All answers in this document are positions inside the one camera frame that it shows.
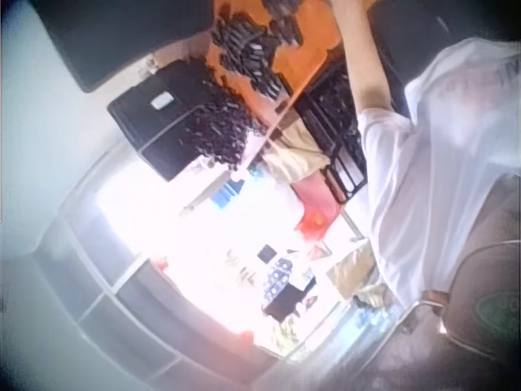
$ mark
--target black speaker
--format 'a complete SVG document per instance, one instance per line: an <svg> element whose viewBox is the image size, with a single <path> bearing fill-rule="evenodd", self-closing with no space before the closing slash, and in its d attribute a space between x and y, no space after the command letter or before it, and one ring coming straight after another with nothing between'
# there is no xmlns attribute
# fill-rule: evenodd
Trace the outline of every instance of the black speaker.
<svg viewBox="0 0 521 391"><path fill-rule="evenodd" d="M213 21L213 0L31 0L31 3L85 92L91 92L144 55L209 29Z"/></svg>

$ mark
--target white shirt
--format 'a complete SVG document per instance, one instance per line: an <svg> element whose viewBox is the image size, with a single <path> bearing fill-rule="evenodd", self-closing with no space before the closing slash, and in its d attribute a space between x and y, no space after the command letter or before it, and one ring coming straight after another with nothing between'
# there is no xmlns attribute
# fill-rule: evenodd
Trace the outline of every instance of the white shirt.
<svg viewBox="0 0 521 391"><path fill-rule="evenodd" d="M519 177L519 53L518 43L460 42L407 85L412 120L383 109L358 118L370 240L405 307L426 289L449 289L491 189L504 175Z"/></svg>

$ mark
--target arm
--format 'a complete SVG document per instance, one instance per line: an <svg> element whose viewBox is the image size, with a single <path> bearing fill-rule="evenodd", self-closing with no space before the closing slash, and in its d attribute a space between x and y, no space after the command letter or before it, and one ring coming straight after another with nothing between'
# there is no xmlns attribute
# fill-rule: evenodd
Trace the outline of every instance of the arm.
<svg viewBox="0 0 521 391"><path fill-rule="evenodd" d="M357 114L366 108L391 110L391 92L362 0L331 0L344 39L349 83Z"/></svg>

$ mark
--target orange board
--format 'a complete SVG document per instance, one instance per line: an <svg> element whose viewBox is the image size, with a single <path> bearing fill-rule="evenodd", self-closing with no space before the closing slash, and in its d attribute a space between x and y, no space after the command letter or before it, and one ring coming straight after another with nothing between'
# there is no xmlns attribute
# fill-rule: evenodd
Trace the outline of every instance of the orange board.
<svg viewBox="0 0 521 391"><path fill-rule="evenodd" d="M232 14L240 11L246 12L258 24L267 26L271 19L267 10L262 6L261 0L216 0L214 2L215 20L217 20L219 9L225 3L230 4ZM286 111L324 64L327 51L340 43L341 36L335 17L331 8L323 0L304 0L296 13L296 19L304 38L304 44L301 47L285 44L279 46L275 52L272 67L276 73L284 76L293 90L293 95L288 97L281 94L277 102L256 93L250 85L249 78L226 71L219 64L221 48L212 43L208 50L207 61L210 66L215 68L217 80L219 81L221 76L225 76L230 87L243 96L252 112L269 128L264 138L251 137L248 139L243 163L240 166L243 169L249 166ZM286 109L276 113L275 108L284 100L287 101Z"/></svg>

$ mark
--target white wall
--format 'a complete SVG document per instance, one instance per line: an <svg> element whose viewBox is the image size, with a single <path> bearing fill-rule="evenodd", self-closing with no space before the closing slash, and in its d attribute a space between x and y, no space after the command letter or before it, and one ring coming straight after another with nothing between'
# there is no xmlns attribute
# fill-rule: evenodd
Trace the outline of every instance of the white wall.
<svg viewBox="0 0 521 391"><path fill-rule="evenodd" d="M2 366L23 389L140 389L81 338L24 255L122 137L105 107L138 82L137 66L84 94L26 0L2 16Z"/></svg>
<svg viewBox="0 0 521 391"><path fill-rule="evenodd" d="M122 137L106 106L138 64L91 94L65 68L27 0L2 18L2 258L36 246L64 197Z"/></svg>
<svg viewBox="0 0 521 391"><path fill-rule="evenodd" d="M145 389L84 340L30 256L2 264L2 366L17 389Z"/></svg>

